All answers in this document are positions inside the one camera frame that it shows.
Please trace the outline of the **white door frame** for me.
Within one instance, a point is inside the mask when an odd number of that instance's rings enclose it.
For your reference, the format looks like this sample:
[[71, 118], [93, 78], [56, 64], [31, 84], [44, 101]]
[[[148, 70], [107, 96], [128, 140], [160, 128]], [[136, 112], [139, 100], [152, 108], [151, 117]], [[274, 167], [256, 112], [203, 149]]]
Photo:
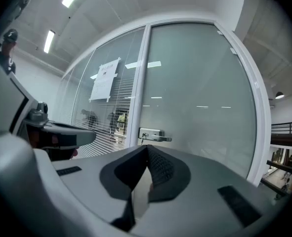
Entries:
[[231, 31], [228, 27], [226, 27], [224, 24], [220, 23], [217, 20], [203, 18], [199, 19], [176, 18], [166, 20], [151, 20], [142, 23], [142, 26], [144, 27], [144, 35], [138, 55], [138, 61], [136, 63], [133, 90], [130, 100], [128, 134], [125, 145], [127, 147], [137, 145], [137, 133], [140, 121], [142, 91], [145, 79], [145, 71], [147, 67], [150, 31], [152, 27], [171, 23], [190, 23], [190, 22], [215, 25], [218, 28], [218, 30], [223, 33], [223, 36], [229, 41], [229, 43], [235, 49], [237, 53], [236, 55], [239, 57], [248, 75], [256, 107], [257, 133], [253, 161], [250, 172], [246, 179], [253, 185], [257, 186], [260, 182], [260, 179], [264, 171], [264, 166], [267, 159], [266, 155], [268, 153], [270, 146], [271, 115], [268, 95], [259, 69], [256, 63], [254, 62], [252, 56], [248, 52], [247, 48], [244, 46], [244, 44], [241, 42], [241, 40], [233, 31]]

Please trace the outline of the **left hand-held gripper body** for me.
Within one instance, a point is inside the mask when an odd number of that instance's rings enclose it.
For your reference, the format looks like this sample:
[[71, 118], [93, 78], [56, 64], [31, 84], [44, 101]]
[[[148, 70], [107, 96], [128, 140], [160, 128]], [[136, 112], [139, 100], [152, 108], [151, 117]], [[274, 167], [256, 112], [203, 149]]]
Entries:
[[96, 133], [56, 121], [32, 122], [28, 119], [31, 109], [38, 104], [20, 83], [14, 73], [6, 74], [0, 66], [0, 133], [10, 133], [29, 141], [28, 132], [42, 131], [57, 135], [58, 146], [44, 146], [44, 149], [76, 149], [92, 143]]

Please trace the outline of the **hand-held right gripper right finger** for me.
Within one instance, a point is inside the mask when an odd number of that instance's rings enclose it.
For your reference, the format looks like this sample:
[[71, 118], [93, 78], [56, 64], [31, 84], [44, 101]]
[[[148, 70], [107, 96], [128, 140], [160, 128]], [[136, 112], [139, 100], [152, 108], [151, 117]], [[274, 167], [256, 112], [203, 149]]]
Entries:
[[147, 154], [147, 168], [153, 185], [153, 189], [148, 194], [148, 201], [164, 202], [178, 197], [191, 180], [188, 165], [151, 145], [147, 146]]

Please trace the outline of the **white paper notice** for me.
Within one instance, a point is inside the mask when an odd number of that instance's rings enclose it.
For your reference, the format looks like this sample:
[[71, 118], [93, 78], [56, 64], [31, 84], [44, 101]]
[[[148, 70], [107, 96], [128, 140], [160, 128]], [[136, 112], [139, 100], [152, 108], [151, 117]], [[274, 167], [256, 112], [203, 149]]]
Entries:
[[106, 102], [109, 102], [113, 80], [117, 76], [116, 69], [120, 60], [121, 58], [118, 57], [116, 60], [103, 64], [99, 67], [89, 102], [101, 99], [105, 99]]

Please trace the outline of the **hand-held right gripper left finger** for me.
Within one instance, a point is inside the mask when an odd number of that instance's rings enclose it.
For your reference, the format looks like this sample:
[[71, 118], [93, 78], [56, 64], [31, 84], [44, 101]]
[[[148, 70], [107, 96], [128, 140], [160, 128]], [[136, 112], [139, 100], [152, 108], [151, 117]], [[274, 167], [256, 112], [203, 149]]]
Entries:
[[130, 153], [108, 163], [100, 171], [100, 182], [110, 197], [125, 202], [121, 217], [111, 222], [112, 226], [125, 232], [129, 232], [135, 225], [131, 193], [147, 168], [147, 161], [147, 147], [138, 146]]

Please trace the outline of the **frosted glass door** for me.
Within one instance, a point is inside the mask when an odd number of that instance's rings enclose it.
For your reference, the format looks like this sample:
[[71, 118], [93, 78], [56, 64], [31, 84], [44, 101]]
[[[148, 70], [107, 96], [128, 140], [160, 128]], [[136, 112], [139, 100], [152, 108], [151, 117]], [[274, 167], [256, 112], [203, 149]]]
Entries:
[[[218, 161], [247, 178], [256, 146], [256, 107], [232, 45], [206, 23], [152, 27], [137, 143]], [[138, 138], [159, 129], [171, 142]]]

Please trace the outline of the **person's left hand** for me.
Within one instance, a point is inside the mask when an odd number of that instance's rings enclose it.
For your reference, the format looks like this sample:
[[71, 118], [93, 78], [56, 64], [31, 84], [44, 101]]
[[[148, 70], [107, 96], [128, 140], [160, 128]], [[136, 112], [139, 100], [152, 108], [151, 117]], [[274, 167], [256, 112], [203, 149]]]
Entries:
[[59, 139], [55, 134], [31, 130], [28, 137], [32, 148], [45, 150], [51, 161], [70, 160], [78, 155], [77, 149], [44, 149], [44, 146], [58, 146]]

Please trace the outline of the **white window blinds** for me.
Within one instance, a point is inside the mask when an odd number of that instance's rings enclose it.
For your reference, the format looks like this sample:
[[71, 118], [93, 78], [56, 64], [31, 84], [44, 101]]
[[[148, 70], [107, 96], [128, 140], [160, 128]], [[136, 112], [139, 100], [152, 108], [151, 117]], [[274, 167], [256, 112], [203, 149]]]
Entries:
[[[144, 28], [137, 28], [96, 48], [62, 79], [55, 118], [62, 123], [92, 129], [94, 142], [81, 146], [77, 158], [101, 156], [125, 147], [131, 93]], [[100, 66], [118, 61], [107, 97], [91, 98]]]

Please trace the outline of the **silver glass door handle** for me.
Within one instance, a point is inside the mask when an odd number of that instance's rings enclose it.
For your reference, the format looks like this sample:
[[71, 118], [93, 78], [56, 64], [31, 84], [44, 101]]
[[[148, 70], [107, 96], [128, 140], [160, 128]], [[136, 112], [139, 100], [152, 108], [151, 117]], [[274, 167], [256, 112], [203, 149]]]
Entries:
[[172, 138], [166, 137], [165, 132], [159, 129], [139, 128], [138, 138], [141, 140], [149, 140], [156, 142], [171, 142]]

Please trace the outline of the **person's black clothing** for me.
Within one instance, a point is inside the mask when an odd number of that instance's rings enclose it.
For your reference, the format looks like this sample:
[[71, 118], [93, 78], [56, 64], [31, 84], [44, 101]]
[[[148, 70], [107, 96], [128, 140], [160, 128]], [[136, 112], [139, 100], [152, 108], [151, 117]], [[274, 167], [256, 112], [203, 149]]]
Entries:
[[5, 73], [16, 73], [16, 64], [11, 58], [11, 51], [15, 47], [14, 42], [3, 42], [0, 50], [0, 65]]

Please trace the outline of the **black metal railing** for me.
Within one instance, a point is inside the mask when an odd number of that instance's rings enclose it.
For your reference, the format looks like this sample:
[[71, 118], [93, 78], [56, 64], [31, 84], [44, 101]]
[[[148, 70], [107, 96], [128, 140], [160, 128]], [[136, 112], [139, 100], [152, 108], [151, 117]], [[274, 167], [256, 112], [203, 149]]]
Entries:
[[292, 122], [271, 125], [271, 144], [292, 147]]

